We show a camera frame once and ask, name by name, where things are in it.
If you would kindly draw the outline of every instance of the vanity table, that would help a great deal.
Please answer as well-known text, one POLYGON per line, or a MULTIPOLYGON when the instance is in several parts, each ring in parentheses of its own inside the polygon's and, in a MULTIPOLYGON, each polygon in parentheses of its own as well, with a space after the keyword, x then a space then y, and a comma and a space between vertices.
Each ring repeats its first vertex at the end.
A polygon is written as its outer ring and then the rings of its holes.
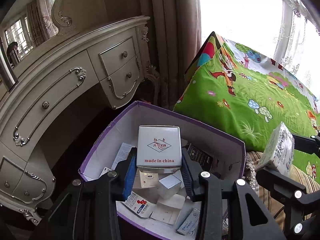
MULTIPOLYGON (((150 64, 148 20, 134 17, 74 35, 30 65, 22 60, 24 70, 10 92, 0 85, 2 205, 39 223, 37 206, 51 196, 56 179, 45 157, 34 149, 59 114, 93 86, 100 84, 108 105, 117 109, 149 79, 156 104, 159 74, 150 64)), ((79 116, 70 118, 81 121, 79 116)))

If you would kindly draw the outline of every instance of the striped cushion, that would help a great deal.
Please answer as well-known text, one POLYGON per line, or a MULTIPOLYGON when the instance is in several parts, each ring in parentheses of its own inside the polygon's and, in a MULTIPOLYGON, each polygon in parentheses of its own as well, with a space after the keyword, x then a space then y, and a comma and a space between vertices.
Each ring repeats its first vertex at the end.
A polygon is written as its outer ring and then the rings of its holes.
MULTIPOLYGON (((254 167, 257 165, 258 161, 261 159, 263 153, 261 152, 247 152, 253 161, 254 167)), ((314 181, 311 177, 305 174, 302 170, 298 169, 296 166, 292 165, 290 170, 290 178, 304 185, 307 189, 307 193, 312 193, 320 190, 320 185, 314 181)), ((270 192, 263 187, 259 186, 259 198, 264 202, 272 216, 275 217, 276 222, 281 229, 284 227, 285 213, 283 211, 283 205, 271 198, 270 192)))

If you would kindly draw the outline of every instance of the silver screw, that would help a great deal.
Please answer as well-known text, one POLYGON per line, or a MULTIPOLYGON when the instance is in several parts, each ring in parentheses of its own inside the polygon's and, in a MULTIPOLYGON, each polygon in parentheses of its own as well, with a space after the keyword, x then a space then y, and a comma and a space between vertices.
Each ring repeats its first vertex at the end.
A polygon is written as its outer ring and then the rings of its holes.
POLYGON ((294 193, 294 196, 296 198, 301 198, 302 197, 302 192, 300 190, 296 190, 295 193, 294 193))
POLYGON ((244 186, 245 185, 245 180, 244 179, 237 179, 237 184, 239 186, 244 186))
POLYGON ((72 185, 73 186, 79 186, 81 184, 81 180, 79 179, 75 179, 73 182, 72 182, 72 185))
POLYGON ((115 176, 117 176, 117 173, 116 173, 116 171, 109 171, 109 172, 107 173, 107 175, 108 175, 109 177, 115 177, 115 176))
POLYGON ((302 224, 301 223, 296 224, 294 227, 294 232, 298 234, 301 232, 301 230, 302 230, 302 224))
POLYGON ((201 176, 204 178, 208 178, 208 177, 210 177, 210 173, 207 171, 203 171, 203 172, 201 172, 201 176))

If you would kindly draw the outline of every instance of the purple-edged box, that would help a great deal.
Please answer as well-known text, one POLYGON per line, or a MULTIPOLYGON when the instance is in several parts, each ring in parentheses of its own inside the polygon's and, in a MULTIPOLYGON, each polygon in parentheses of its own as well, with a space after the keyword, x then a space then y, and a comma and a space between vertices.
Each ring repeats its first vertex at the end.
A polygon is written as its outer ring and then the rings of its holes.
MULTIPOLYGON (((129 105, 102 132, 83 161, 79 173, 86 180, 98 179, 104 167, 111 167, 123 142, 138 145, 140 125, 172 125, 180 127, 181 138, 201 148, 207 154, 225 161, 222 179, 242 178, 245 163, 244 142, 202 122, 140 101, 129 105)), ((152 218, 140 218, 122 203, 117 203, 117 213, 124 220, 159 239, 187 239, 176 228, 190 210, 201 208, 200 202, 186 199, 173 227, 152 218)), ((227 201, 223 200, 222 213, 226 215, 227 201)))

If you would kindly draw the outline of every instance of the cartoon blanket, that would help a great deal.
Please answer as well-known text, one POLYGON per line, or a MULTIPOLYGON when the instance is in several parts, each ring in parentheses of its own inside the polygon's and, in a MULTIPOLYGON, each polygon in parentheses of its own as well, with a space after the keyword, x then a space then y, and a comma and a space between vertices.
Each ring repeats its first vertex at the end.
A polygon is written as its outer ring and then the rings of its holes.
MULTIPOLYGON (((320 102, 273 59, 214 32, 186 71, 174 111, 231 134, 263 152, 283 121, 295 134, 318 134, 320 102)), ((320 160, 295 150, 293 164, 320 183, 320 160)))

